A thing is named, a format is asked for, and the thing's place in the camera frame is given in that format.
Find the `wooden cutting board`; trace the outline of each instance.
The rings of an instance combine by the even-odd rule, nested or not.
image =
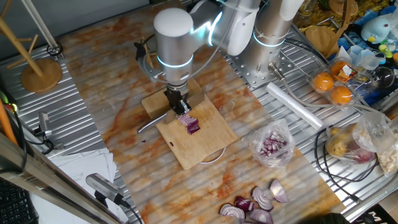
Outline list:
[[[189,97],[201,93],[201,88],[193,79],[189,80],[188,89]],[[160,90],[141,101],[152,119],[170,110],[164,91],[165,89]],[[177,119],[169,124],[162,121],[156,125],[185,170],[191,169],[216,151],[235,142],[238,138],[206,95],[205,100],[192,108],[188,114],[199,120],[200,130],[192,135],[187,133],[185,126],[181,125]]]

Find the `red onion slice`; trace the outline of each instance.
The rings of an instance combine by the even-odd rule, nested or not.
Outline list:
[[[225,204],[221,208],[220,215],[231,216],[242,220],[246,219],[246,214],[244,213],[244,211],[241,210],[240,208],[232,206],[230,203]]]
[[[280,184],[278,179],[274,179],[272,181],[269,190],[271,191],[271,194],[274,197],[275,201],[280,203],[287,203],[290,201],[286,195],[284,188],[282,187],[282,184]]]
[[[264,195],[264,193],[259,187],[256,187],[253,190],[253,192],[251,193],[251,197],[259,204],[260,208],[268,212],[274,209],[274,206],[272,205],[271,201],[268,200],[266,195]]]
[[[188,125],[188,126],[185,127],[185,130],[187,130],[187,133],[188,133],[189,135],[191,135],[191,134],[193,134],[193,133],[199,131],[199,130],[200,130],[200,127],[199,127],[199,125],[197,125],[197,124]]]
[[[199,121],[196,118],[192,118],[188,114],[179,116],[178,121],[180,122],[180,124],[185,125],[185,126],[194,125],[194,124],[199,123]]]
[[[250,218],[262,224],[274,224],[271,214],[261,209],[254,209],[250,214]]]
[[[242,196],[236,196],[234,205],[244,212],[250,212],[254,209],[254,203]]]
[[[177,119],[180,124],[185,125],[185,130],[187,130],[187,133],[189,135],[200,130],[200,127],[198,125],[199,121],[196,118],[192,118],[188,114],[179,116]]]

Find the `white paper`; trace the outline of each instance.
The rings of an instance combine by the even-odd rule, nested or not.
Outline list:
[[[91,152],[82,152],[63,157],[56,157],[52,162],[69,175],[77,184],[94,196],[95,190],[86,184],[86,177],[98,173],[113,182],[116,165],[113,162],[113,154],[108,149],[100,149]],[[34,195],[30,194],[32,202],[39,213],[40,224],[86,224],[87,222],[72,215],[64,209]],[[116,214],[122,221],[128,220],[122,209],[112,201],[106,199],[109,210]]]

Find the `red onion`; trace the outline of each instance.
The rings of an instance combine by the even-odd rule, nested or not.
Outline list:
[[[355,156],[353,157],[353,159],[358,164],[364,164],[367,162],[371,162],[374,158],[374,152],[369,152],[365,149],[357,149],[353,152],[355,153]]]
[[[268,200],[266,195],[262,192],[259,187],[256,187],[251,193],[251,197],[259,204],[260,208],[267,210],[268,212],[274,209],[274,206]]]
[[[188,125],[188,126],[185,127],[185,130],[187,130],[187,133],[188,133],[189,135],[191,135],[191,134],[193,134],[193,133],[199,131],[199,129],[200,129],[200,127],[199,127],[199,125],[197,125],[197,124]]]
[[[220,215],[231,216],[242,220],[246,219],[246,214],[244,213],[244,211],[241,210],[240,208],[232,206],[230,203],[225,204],[221,208]]]
[[[194,125],[194,124],[199,123],[199,121],[196,118],[192,118],[187,113],[182,116],[179,116],[178,120],[180,121],[180,124],[185,125],[185,126]]]
[[[283,147],[287,145],[287,141],[283,139],[278,132],[274,131],[268,138],[265,138],[262,143],[260,155],[262,156],[270,156],[273,153],[281,150]]]
[[[261,209],[254,209],[250,214],[250,218],[262,224],[274,224],[271,214]]]
[[[254,203],[242,196],[236,196],[234,205],[244,212],[250,212],[254,209]]]
[[[280,184],[278,179],[274,179],[271,183],[271,186],[269,187],[269,190],[271,191],[272,196],[277,202],[280,203],[287,203],[289,202],[289,198],[287,197],[284,188],[282,187],[282,184]]]
[[[178,121],[180,122],[180,124],[185,125],[185,130],[187,130],[187,133],[189,135],[200,130],[200,127],[198,125],[199,121],[196,118],[192,118],[188,114],[179,116]]]

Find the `orange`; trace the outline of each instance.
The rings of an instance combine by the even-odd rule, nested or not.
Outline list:
[[[337,75],[341,71],[341,69],[343,69],[343,67],[346,65],[349,66],[349,63],[347,63],[345,61],[336,62],[332,67],[330,67],[331,75],[333,75],[333,76]]]
[[[330,99],[335,105],[346,105],[352,99],[351,91],[345,86],[336,86],[331,89]]]
[[[321,72],[312,80],[317,91],[329,91],[333,88],[333,79],[327,72]]]

